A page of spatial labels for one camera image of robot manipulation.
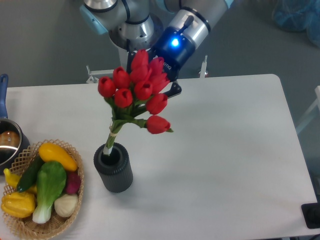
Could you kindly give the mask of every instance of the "cucumber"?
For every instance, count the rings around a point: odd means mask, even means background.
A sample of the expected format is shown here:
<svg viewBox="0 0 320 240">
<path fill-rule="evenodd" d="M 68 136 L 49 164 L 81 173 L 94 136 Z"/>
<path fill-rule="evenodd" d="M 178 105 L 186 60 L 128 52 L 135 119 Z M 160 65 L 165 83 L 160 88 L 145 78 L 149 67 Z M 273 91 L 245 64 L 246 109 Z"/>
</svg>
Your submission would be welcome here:
<svg viewBox="0 0 320 240">
<path fill-rule="evenodd" d="M 41 159 L 39 155 L 37 155 L 34 160 L 29 164 L 28 168 L 22 174 L 17 186 L 16 190 L 19 193 L 22 193 L 28 190 L 32 185 L 37 182 L 38 171 L 41 166 L 45 164 L 45 162 Z"/>
</svg>

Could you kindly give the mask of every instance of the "tulip bouquet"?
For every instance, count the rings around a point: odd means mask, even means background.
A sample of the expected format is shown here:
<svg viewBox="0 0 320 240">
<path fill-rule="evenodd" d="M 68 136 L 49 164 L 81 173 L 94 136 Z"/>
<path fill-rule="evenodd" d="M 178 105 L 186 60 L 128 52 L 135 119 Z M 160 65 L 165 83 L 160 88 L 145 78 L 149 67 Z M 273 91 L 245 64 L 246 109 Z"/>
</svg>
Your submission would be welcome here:
<svg viewBox="0 0 320 240">
<path fill-rule="evenodd" d="M 158 116 L 166 106 L 168 97 L 160 93 L 168 84 L 167 74 L 163 73 L 164 59 L 154 58 L 149 62 L 146 50 L 137 51 L 131 63 L 131 73 L 121 66 L 113 71 L 113 78 L 99 79 L 98 92 L 112 109 L 110 133 L 103 154 L 110 155 L 115 138 L 126 123 L 147 128 L 152 134 L 173 132 L 170 123 Z M 152 114 L 147 120 L 136 119 L 145 112 Z"/>
</svg>

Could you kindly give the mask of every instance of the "wicker basket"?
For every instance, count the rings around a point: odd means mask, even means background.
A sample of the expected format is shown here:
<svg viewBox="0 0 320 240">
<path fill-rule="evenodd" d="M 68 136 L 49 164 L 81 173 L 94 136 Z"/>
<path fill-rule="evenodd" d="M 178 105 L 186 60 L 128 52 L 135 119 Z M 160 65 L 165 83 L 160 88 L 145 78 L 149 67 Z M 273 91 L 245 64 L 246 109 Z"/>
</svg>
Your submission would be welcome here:
<svg viewBox="0 0 320 240">
<path fill-rule="evenodd" d="M 10 171 L 13 174 L 22 175 L 25 169 L 28 167 L 29 163 L 35 158 L 38 153 L 38 149 L 43 143 L 54 143 L 63 147 L 77 162 L 78 170 L 77 173 L 81 178 L 81 186 L 78 191 L 78 203 L 77 206 L 70 217 L 61 217 L 54 210 L 52 211 L 51 218 L 48 222 L 44 224 L 37 224 L 32 221 L 32 215 L 26 218 L 17 218 L 3 214 L 4 222 L 8 226 L 10 232 L 20 239 L 26 240 L 47 240 L 57 236 L 66 230 L 72 222 L 75 220 L 83 198 L 84 194 L 84 167 L 81 160 L 81 156 L 69 143 L 60 140 L 44 140 L 29 146 L 27 149 L 23 150 L 22 153 L 14 160 Z M 14 192 L 15 189 L 9 185 L 4 186 L 3 195 Z"/>
</svg>

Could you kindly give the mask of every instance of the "tulip stem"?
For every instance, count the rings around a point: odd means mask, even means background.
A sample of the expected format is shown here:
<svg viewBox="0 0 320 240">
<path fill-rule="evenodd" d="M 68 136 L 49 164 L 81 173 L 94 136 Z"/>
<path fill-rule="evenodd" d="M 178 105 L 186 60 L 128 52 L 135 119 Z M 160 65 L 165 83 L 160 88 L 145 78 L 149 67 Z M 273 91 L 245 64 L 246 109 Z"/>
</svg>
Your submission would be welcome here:
<svg viewBox="0 0 320 240">
<path fill-rule="evenodd" d="M 124 125 L 124 123 L 121 121 L 120 122 L 114 121 L 112 123 L 112 126 L 110 127 L 110 133 L 109 133 L 108 139 L 106 140 L 106 143 L 103 148 L 104 155 L 109 156 L 111 154 L 117 133 L 120 131 L 120 129 L 122 128 L 123 125 Z"/>
</svg>

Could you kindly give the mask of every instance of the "yellow pepper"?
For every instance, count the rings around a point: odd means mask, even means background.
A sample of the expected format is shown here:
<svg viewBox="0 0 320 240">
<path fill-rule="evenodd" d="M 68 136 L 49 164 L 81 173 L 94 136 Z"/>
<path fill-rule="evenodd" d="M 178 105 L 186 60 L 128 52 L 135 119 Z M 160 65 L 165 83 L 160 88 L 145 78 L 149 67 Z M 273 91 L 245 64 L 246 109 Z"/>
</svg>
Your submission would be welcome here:
<svg viewBox="0 0 320 240">
<path fill-rule="evenodd" d="M 77 170 L 77 162 L 61 146 L 51 142 L 43 143 L 39 147 L 39 155 L 44 162 L 57 161 L 62 164 L 67 171 Z"/>
<path fill-rule="evenodd" d="M 31 193 L 15 191 L 2 197 L 1 209 L 13 217 L 29 217 L 35 208 L 36 199 Z"/>
<path fill-rule="evenodd" d="M 21 178 L 21 176 L 13 174 L 10 172 L 8 168 L 5 168 L 3 170 L 5 181 L 8 183 L 9 186 L 13 187 L 14 189 L 17 189 L 17 184 Z M 28 193 L 31 194 L 37 194 L 37 186 L 33 185 L 27 190 Z"/>
</svg>

